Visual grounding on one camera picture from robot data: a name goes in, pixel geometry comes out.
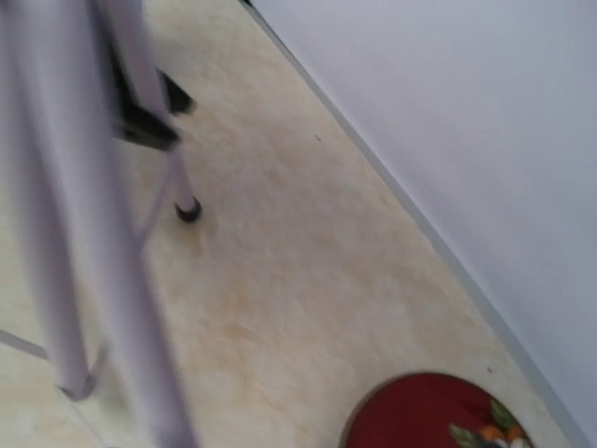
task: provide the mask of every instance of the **black rubber cap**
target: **black rubber cap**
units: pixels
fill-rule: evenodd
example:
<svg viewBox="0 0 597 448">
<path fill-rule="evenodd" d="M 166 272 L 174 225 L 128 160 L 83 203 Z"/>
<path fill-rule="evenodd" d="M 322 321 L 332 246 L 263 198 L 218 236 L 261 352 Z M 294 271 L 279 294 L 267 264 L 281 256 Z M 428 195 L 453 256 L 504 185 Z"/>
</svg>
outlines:
<svg viewBox="0 0 597 448">
<path fill-rule="evenodd" d="M 160 73 L 161 79 L 166 86 L 166 95 L 168 97 L 168 105 L 170 112 L 174 115 L 190 115 L 195 111 L 197 104 L 195 101 L 183 91 L 183 89 L 176 84 L 168 75 Z"/>
<path fill-rule="evenodd" d="M 193 196 L 193 200 L 195 201 L 195 205 L 190 210 L 182 210 L 177 204 L 174 204 L 174 208 L 176 209 L 176 215 L 178 218 L 186 223 L 195 222 L 197 219 L 201 217 L 201 204 L 197 201 L 197 198 Z"/>
</svg>

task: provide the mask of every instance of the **white metal frame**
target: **white metal frame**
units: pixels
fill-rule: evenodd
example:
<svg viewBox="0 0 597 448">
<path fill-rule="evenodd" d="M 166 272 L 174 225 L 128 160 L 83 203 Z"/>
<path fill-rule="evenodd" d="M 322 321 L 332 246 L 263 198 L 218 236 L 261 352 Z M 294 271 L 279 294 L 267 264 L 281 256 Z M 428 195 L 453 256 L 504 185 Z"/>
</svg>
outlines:
<svg viewBox="0 0 597 448">
<path fill-rule="evenodd" d="M 167 119 L 140 4 L 103 0 L 101 7 L 140 106 Z M 139 242 L 150 233 L 169 183 L 181 210 L 197 203 L 176 148 L 142 232 L 134 233 L 102 76 L 86 1 L 0 0 L 0 165 L 57 386 L 83 399 L 93 378 L 55 194 L 62 196 L 68 229 L 82 246 L 111 353 L 139 423 L 159 448 L 196 448 Z"/>
</svg>

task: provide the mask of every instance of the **white wall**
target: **white wall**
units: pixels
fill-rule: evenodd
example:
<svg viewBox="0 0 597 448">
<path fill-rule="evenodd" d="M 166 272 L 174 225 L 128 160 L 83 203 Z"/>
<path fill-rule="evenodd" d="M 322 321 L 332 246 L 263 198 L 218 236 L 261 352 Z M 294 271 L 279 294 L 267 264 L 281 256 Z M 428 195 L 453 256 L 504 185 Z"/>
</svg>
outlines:
<svg viewBox="0 0 597 448">
<path fill-rule="evenodd" d="M 597 443 L 597 3 L 254 3 Z"/>
</svg>

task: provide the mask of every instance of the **stained floor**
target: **stained floor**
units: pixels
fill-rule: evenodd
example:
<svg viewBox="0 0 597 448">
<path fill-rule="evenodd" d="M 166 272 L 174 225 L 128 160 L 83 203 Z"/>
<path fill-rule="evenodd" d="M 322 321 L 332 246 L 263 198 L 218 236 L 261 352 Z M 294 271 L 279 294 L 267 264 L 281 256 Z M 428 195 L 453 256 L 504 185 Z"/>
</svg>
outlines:
<svg viewBox="0 0 597 448">
<path fill-rule="evenodd" d="M 146 1 L 160 66 L 198 100 L 177 121 L 204 205 L 164 209 L 146 248 L 205 448 L 338 445 L 355 404 L 409 371 L 444 371 L 508 405 L 538 446 L 569 446 L 414 221 L 234 0 Z M 136 215 L 160 154 L 123 146 Z M 0 328 L 41 343 L 0 202 Z M 90 357 L 101 332 L 85 281 Z M 6 448 L 91 447 L 49 367 L 0 347 Z M 78 406 L 109 446 L 149 446 L 114 370 Z"/>
</svg>

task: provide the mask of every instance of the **red cushion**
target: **red cushion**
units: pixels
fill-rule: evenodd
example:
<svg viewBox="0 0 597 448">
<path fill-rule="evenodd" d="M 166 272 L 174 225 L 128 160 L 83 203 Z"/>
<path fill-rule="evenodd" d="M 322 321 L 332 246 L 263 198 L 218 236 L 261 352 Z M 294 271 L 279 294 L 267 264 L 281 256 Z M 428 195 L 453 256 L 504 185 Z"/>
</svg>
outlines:
<svg viewBox="0 0 597 448">
<path fill-rule="evenodd" d="M 468 439 L 476 448 L 502 439 L 500 434 L 502 446 L 509 446 L 520 437 L 520 426 L 514 426 L 518 421 L 480 387 L 449 375 L 418 373 L 375 390 L 349 423 L 343 448 L 458 448 Z"/>
</svg>

